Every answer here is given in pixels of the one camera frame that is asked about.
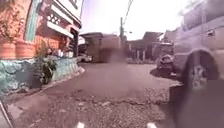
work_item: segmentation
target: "building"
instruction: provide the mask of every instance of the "building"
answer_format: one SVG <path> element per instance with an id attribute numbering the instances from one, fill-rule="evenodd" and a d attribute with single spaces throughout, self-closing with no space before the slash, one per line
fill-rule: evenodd
<path id="1" fill-rule="evenodd" d="M 65 53 L 57 57 L 52 80 L 77 70 L 82 4 L 83 0 L 0 1 L 0 94 L 32 86 L 36 52 L 43 43 Z"/>
<path id="2" fill-rule="evenodd" d="M 160 42 L 162 33 L 146 32 L 143 39 L 127 41 L 125 52 L 128 58 L 145 61 L 152 58 L 153 46 Z"/>
<path id="3" fill-rule="evenodd" d="M 0 12 L 0 22 L 9 21 L 6 23 L 9 32 L 1 31 L 0 36 L 6 39 L 4 35 L 10 33 L 7 35 L 13 38 L 13 44 L 12 40 L 0 41 L 0 58 L 32 58 L 41 42 L 60 49 L 66 39 L 76 56 L 82 3 L 83 0 L 1 1 L 1 9 L 5 9 Z"/>
<path id="4" fill-rule="evenodd" d="M 177 29 L 174 31 L 167 30 L 163 35 L 161 35 L 161 41 L 166 43 L 174 43 L 176 39 Z"/>
<path id="5" fill-rule="evenodd" d="M 93 57 L 93 62 L 109 62 L 121 52 L 119 36 L 100 32 L 81 35 L 87 42 L 87 54 Z"/>

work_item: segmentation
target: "utility pole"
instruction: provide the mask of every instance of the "utility pole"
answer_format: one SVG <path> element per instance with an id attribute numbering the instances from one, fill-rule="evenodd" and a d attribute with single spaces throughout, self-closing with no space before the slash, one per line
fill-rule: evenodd
<path id="1" fill-rule="evenodd" d="M 123 44 L 123 38 L 124 38 L 124 27 L 123 27 L 123 18 L 121 17 L 121 23 L 120 23 L 120 39 L 121 43 Z"/>

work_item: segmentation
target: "asphalt road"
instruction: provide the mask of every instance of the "asphalt road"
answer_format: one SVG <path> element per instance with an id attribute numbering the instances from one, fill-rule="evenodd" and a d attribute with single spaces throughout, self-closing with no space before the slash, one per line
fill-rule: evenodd
<path id="1" fill-rule="evenodd" d="M 16 120 L 18 128 L 174 127 L 169 111 L 175 77 L 160 78 L 154 65 L 84 64 L 81 76 L 40 93 L 42 99 Z"/>

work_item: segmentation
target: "sky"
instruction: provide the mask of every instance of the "sky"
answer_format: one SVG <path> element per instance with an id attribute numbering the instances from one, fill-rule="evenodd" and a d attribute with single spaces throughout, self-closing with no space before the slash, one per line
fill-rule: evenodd
<path id="1" fill-rule="evenodd" d="M 119 34 L 120 17 L 125 17 L 129 0 L 84 0 L 81 33 Z M 141 39 L 146 31 L 175 29 L 178 15 L 192 0 L 134 0 L 124 25 L 128 40 Z"/>

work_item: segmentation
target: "wall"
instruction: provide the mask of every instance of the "wall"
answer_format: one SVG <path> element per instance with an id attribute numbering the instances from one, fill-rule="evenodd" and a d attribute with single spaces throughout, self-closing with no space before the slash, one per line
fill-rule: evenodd
<path id="1" fill-rule="evenodd" d="M 53 0 L 44 0 L 48 6 L 52 4 Z M 49 43 L 50 47 L 58 49 L 60 42 L 60 34 L 46 26 L 46 20 L 44 17 L 48 16 L 48 12 L 41 12 L 38 10 L 36 31 L 33 39 L 33 43 L 36 45 L 36 48 L 41 46 L 42 41 Z"/>
<path id="2" fill-rule="evenodd" d="M 121 41 L 116 35 L 108 35 L 102 38 L 101 49 L 120 49 Z"/>
<path id="3" fill-rule="evenodd" d="M 92 56 L 93 60 L 92 62 L 97 63 L 99 62 L 100 56 L 99 56 L 99 52 L 100 52 L 100 38 L 92 38 L 92 39 L 88 39 L 88 46 L 87 46 L 87 54 Z"/>
<path id="4" fill-rule="evenodd" d="M 0 95 L 19 90 L 22 86 L 36 88 L 40 82 L 35 77 L 34 59 L 0 60 Z M 77 61 L 72 59 L 58 59 L 57 70 L 52 81 L 65 78 L 78 70 Z"/>
<path id="5" fill-rule="evenodd" d="M 0 5 L 1 19 L 6 19 L 9 25 L 13 25 L 13 27 L 10 28 L 11 32 L 15 31 L 15 29 L 20 24 L 20 30 L 17 32 L 19 33 L 19 36 L 17 38 L 23 39 L 31 0 L 15 0 L 15 3 L 13 3 L 11 0 L 10 1 L 4 0 L 1 1 L 0 3 L 1 3 Z M 15 17 L 12 17 L 13 13 L 16 13 L 17 11 L 19 12 L 19 14 L 17 15 L 18 21 L 13 20 L 13 18 Z"/>

